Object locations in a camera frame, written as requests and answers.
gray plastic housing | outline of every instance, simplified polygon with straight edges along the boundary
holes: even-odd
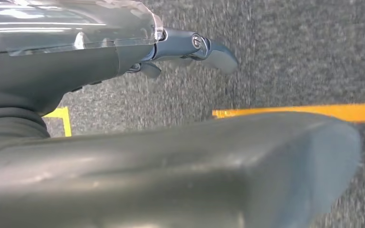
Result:
[[[65,93],[124,74],[161,29],[130,0],[0,1],[0,108],[52,112]]]
[[[316,114],[48,139],[38,116],[11,112],[0,228],[305,228],[360,162],[358,131]]]

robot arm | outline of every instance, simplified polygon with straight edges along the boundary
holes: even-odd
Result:
[[[201,61],[222,44],[164,28],[128,0],[0,1],[0,228],[303,228],[346,189],[357,130],[278,113],[142,133],[50,139],[65,93]]]

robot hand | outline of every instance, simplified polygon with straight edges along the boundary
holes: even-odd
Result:
[[[142,72],[150,78],[157,78],[161,69],[153,62],[167,60],[185,66],[194,60],[201,61],[226,74],[232,73],[239,65],[234,54],[223,44],[196,32],[164,28],[162,38],[154,44],[151,52],[127,72]]]

screw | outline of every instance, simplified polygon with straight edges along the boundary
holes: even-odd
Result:
[[[192,44],[194,45],[194,47],[196,49],[200,49],[201,46],[202,46],[202,38],[197,34],[193,35],[192,36]]]

yellow line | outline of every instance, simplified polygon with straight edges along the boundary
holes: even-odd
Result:
[[[62,123],[64,124],[64,132],[66,137],[72,136],[72,130],[70,127],[70,119],[69,119],[69,109],[68,107],[57,108],[55,111],[45,115],[44,117],[48,118],[61,118]]]
[[[225,118],[239,115],[286,111],[323,114],[349,122],[365,123],[365,104],[338,104],[299,107],[253,108],[238,110],[215,110],[213,111],[213,115],[217,118]]]

